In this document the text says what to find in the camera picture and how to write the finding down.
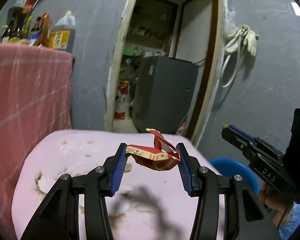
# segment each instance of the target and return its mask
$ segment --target pink cloth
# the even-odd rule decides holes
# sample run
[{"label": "pink cloth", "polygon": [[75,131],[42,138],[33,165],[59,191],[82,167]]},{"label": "pink cloth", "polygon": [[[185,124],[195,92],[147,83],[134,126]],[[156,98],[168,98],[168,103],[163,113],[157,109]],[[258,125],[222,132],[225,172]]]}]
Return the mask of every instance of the pink cloth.
[{"label": "pink cloth", "polygon": [[11,205],[24,160],[55,130],[71,128],[72,55],[0,44],[0,221],[15,236]]},{"label": "pink cloth", "polygon": [[[217,173],[191,142],[164,134],[173,145],[184,143],[189,155]],[[120,143],[153,147],[152,134],[121,134],[103,131],[62,130],[44,138],[27,157],[13,196],[12,219],[18,239],[42,199],[63,173],[72,177],[87,174],[116,153]],[[114,239],[189,240],[198,198],[183,189],[178,167],[154,171],[128,158],[130,172],[124,173],[119,191],[106,197]],[[217,240],[223,240],[225,205],[220,196]],[[80,240],[86,239],[84,198],[79,198]]]}]

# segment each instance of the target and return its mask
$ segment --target metal screw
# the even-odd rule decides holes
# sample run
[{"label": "metal screw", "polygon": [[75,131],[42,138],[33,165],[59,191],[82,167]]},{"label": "metal screw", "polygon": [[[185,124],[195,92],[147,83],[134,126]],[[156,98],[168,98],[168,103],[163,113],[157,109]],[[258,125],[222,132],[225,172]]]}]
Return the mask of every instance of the metal screw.
[{"label": "metal screw", "polygon": [[102,166],[99,166],[99,167],[96,167],[95,171],[96,171],[97,173],[103,173],[103,172],[105,171],[105,168],[102,167]]},{"label": "metal screw", "polygon": [[209,169],[207,167],[200,167],[199,171],[202,173],[207,173],[209,171]]},{"label": "metal screw", "polygon": [[60,176],[60,179],[62,179],[62,180],[66,180],[66,179],[68,179],[68,178],[69,178],[69,174],[68,174],[68,173],[62,174],[62,175]]},{"label": "metal screw", "polygon": [[237,180],[237,181],[241,181],[242,180],[242,177],[240,175],[235,175],[234,176],[234,179]]}]

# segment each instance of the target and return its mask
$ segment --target refrigerator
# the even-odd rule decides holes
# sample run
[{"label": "refrigerator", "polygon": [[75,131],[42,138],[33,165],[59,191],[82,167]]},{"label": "refrigerator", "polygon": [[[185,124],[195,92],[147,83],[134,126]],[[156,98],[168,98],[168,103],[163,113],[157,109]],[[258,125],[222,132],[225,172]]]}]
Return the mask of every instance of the refrigerator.
[{"label": "refrigerator", "polygon": [[139,132],[146,128],[176,134],[194,101],[198,66],[168,57],[144,57],[133,102],[132,120]]}]

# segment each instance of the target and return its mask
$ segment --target hand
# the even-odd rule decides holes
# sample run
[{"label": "hand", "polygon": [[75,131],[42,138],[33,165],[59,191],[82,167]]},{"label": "hand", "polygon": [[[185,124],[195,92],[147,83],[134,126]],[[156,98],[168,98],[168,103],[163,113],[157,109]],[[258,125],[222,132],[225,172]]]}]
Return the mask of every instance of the hand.
[{"label": "hand", "polygon": [[266,183],[263,183],[262,188],[258,193],[258,198],[264,206],[277,210],[276,214],[272,217],[272,221],[276,226],[278,226],[286,208],[288,208],[288,210],[282,219],[280,227],[289,222],[293,208],[293,199],[291,195],[281,194]]}]

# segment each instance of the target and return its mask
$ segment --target crumpled wrapper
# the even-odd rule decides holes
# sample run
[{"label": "crumpled wrapper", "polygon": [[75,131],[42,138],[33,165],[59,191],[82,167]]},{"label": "crumpled wrapper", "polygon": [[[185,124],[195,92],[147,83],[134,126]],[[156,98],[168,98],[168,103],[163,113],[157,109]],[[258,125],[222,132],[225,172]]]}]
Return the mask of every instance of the crumpled wrapper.
[{"label": "crumpled wrapper", "polygon": [[154,129],[147,129],[154,135],[154,148],[128,145],[126,154],[131,155],[136,163],[155,171],[168,171],[180,161],[180,152],[166,141],[162,134]]}]

